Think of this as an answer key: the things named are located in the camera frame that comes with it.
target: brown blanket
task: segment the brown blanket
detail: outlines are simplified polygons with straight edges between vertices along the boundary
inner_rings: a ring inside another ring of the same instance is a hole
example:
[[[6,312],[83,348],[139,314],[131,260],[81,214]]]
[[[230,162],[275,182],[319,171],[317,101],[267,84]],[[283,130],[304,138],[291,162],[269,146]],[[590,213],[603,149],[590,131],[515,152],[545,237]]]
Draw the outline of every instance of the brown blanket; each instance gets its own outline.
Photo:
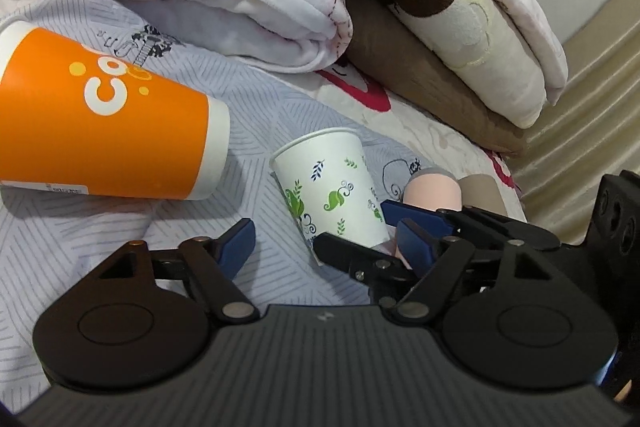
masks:
[[[524,132],[489,109],[377,0],[347,0],[353,21],[349,60],[486,149],[518,155]]]

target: letter c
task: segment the letter c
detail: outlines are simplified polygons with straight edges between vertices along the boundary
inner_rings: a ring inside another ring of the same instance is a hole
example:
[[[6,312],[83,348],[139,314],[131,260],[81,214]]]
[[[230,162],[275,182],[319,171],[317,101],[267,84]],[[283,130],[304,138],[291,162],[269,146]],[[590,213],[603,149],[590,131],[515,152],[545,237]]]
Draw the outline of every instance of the letter c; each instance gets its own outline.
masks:
[[[100,87],[100,78],[92,76],[86,84],[84,84],[84,101],[89,109],[100,116],[111,116],[121,110],[127,102],[127,86],[119,78],[111,79],[111,87],[115,91],[113,98],[104,102],[98,98],[98,88]]]

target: curtain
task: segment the curtain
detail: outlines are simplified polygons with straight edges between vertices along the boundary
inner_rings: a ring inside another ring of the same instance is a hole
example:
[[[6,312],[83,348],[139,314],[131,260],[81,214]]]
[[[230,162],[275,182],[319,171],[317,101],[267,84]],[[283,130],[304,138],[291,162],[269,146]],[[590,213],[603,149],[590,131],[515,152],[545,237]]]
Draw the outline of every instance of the curtain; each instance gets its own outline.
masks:
[[[602,175],[640,172],[640,0],[609,0],[564,49],[567,90],[509,165],[527,219],[578,244]]]

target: cream plush pillow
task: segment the cream plush pillow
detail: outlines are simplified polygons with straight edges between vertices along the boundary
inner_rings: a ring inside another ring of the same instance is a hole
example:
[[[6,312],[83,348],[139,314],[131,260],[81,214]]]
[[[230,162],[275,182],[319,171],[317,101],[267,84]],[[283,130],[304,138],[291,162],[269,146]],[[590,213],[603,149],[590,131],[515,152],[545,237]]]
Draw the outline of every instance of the cream plush pillow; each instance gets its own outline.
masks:
[[[527,128],[546,100],[529,45],[493,0],[381,0],[484,102]]]

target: green leaf patterned cup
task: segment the green leaf patterned cup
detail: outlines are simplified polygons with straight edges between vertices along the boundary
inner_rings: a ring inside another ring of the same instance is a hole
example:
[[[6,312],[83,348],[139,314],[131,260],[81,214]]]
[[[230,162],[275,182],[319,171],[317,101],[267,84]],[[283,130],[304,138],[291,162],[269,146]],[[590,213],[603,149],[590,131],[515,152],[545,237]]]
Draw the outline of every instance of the green leaf patterned cup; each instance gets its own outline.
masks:
[[[310,249],[322,232],[364,247],[389,240],[362,142],[351,129],[323,129],[293,140],[269,165]]]

